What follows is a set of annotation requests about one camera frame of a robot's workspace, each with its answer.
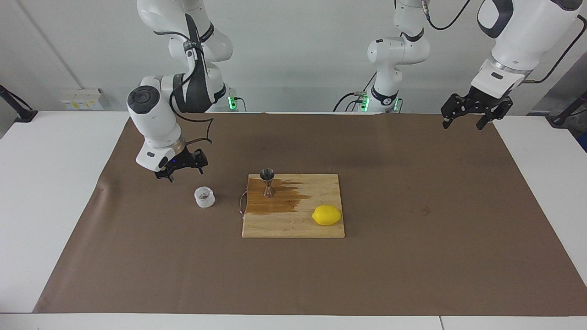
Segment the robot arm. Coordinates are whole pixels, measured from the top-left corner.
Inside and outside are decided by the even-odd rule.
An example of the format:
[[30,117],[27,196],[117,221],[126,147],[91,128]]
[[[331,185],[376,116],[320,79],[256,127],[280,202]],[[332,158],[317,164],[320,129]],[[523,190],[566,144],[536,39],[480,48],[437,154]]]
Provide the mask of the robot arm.
[[397,65],[421,63],[428,58],[430,42],[424,37],[422,10],[422,0],[398,0],[393,21],[402,35],[369,45],[369,60],[377,67],[377,78],[369,90],[368,111],[389,112],[393,108],[402,82]]
[[129,94],[127,107],[145,142],[137,162],[154,171],[157,178],[169,178],[184,167],[202,168],[208,161],[202,150],[187,150],[175,110],[206,112],[233,92],[222,81],[220,70],[212,63],[232,56],[232,43],[214,28],[203,0],[137,0],[143,22],[158,35],[171,37],[173,58],[186,64],[189,74],[146,77]]
[[532,73],[540,58],[567,32],[582,0],[484,0],[481,30],[495,39],[491,56],[471,83],[469,94],[453,94],[442,107],[444,128],[468,113],[483,114],[478,129],[502,119],[511,106],[508,94]]

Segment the table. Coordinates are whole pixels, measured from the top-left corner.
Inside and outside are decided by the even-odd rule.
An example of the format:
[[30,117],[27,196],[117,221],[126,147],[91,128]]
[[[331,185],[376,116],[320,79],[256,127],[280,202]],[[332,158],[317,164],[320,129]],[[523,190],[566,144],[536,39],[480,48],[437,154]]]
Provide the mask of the table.
[[[34,307],[128,118],[124,112],[42,112],[0,140],[0,312]],[[587,154],[565,130],[539,117],[495,123],[579,274],[587,281]],[[87,329],[541,329],[587,328],[580,318],[329,317],[219,315],[0,315],[0,327]]]

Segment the lemon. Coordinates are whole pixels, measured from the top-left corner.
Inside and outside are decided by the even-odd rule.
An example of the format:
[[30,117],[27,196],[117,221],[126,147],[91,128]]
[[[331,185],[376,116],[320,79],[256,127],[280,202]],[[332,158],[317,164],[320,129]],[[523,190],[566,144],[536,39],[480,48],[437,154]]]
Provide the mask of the lemon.
[[334,225],[342,218],[340,211],[332,205],[321,205],[314,210],[312,219],[319,225]]

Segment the brown paper mat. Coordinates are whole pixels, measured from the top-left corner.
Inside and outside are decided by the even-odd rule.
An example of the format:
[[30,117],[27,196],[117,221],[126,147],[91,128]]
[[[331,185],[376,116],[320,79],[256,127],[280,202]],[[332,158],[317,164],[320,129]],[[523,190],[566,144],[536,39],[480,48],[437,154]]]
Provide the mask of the brown paper mat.
[[[214,117],[205,175],[174,184],[134,162],[143,138],[127,124],[35,312],[587,315],[587,288],[492,125]],[[188,139],[205,131],[181,124]],[[265,167],[338,173],[347,237],[241,238],[239,197]],[[199,186],[214,207],[196,206]]]

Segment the jigger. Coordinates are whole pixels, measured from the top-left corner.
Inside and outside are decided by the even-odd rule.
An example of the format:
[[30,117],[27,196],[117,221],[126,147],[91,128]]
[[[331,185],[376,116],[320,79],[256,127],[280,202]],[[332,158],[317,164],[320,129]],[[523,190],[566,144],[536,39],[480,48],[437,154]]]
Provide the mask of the jigger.
[[267,198],[271,198],[275,195],[275,189],[271,187],[274,177],[275,172],[272,169],[264,169],[261,171],[261,180],[265,183],[265,192],[263,193],[263,196]]

